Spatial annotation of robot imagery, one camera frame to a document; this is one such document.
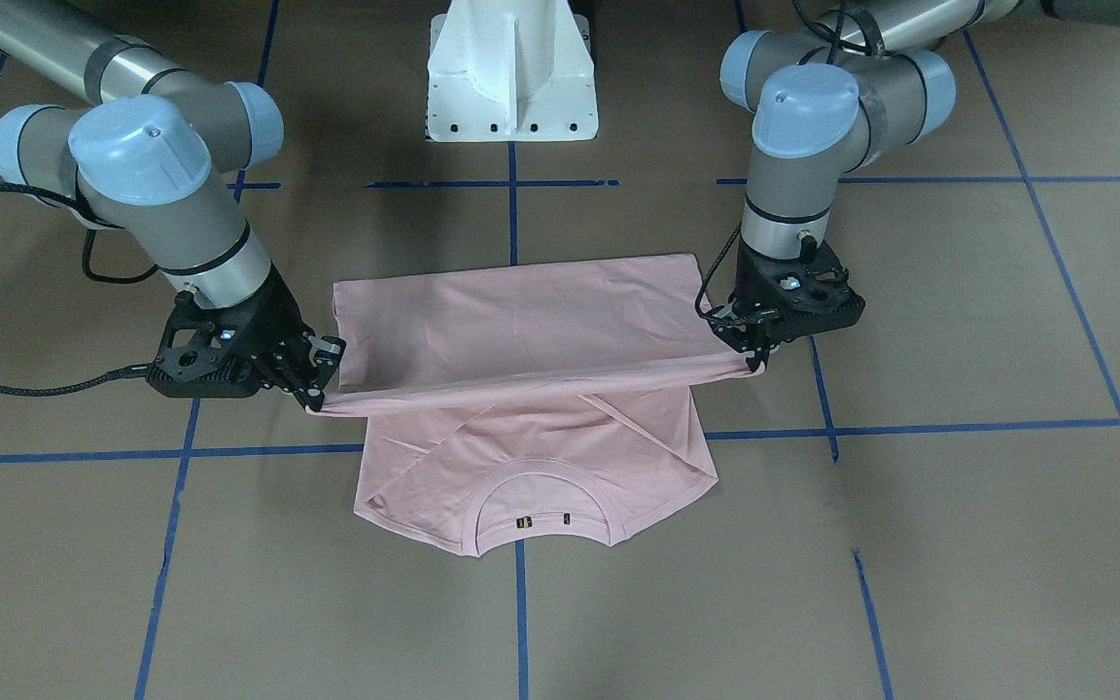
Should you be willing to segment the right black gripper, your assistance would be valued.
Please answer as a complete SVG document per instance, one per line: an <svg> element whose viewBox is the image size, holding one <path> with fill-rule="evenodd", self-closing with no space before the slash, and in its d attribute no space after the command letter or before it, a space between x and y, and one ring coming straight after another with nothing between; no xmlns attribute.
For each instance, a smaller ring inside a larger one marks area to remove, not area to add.
<svg viewBox="0 0 1120 700"><path fill-rule="evenodd" d="M179 399L243 399L280 388L307 411L320 411L346 340L312 333L276 267L256 293L230 307L204 309L181 291L147 384Z"/></svg>

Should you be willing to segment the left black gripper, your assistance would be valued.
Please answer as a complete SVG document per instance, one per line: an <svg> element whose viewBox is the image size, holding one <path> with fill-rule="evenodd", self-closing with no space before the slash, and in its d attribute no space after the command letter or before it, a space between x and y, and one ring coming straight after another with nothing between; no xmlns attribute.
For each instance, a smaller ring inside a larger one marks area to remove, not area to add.
<svg viewBox="0 0 1120 700"><path fill-rule="evenodd" d="M864 298L853 292L849 271L830 244L805 242L803 256L778 261L738 239L732 293L711 312L711 329L727 344L743 346L747 367L757 373L778 344L841 332L864 310Z"/></svg>

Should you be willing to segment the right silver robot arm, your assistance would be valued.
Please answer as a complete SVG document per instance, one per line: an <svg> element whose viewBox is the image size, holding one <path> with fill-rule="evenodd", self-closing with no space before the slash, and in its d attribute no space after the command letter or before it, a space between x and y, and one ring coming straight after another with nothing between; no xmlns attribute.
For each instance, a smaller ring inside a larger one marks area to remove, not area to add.
<svg viewBox="0 0 1120 700"><path fill-rule="evenodd" d="M345 342L317 336L224 177L276 157L283 116L265 88L215 84L63 1L0 1L0 53L88 103L0 119L0 192L65 209L93 242L124 230L175 289L153 360L62 396L144 377L169 398L276 388L319 412Z"/></svg>

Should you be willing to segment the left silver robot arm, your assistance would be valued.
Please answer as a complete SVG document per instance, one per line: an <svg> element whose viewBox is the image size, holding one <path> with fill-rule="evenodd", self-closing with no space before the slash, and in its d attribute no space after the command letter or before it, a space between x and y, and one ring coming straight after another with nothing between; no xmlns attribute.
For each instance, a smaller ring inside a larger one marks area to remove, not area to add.
<svg viewBox="0 0 1120 700"><path fill-rule="evenodd" d="M703 319L750 371L782 344L858 321L864 298L825 242L837 181L944 124L956 77L934 46L1009 15L1120 27L1120 1L841 1L797 10L795 31L729 45L720 83L752 112L750 172L725 244L732 293Z"/></svg>

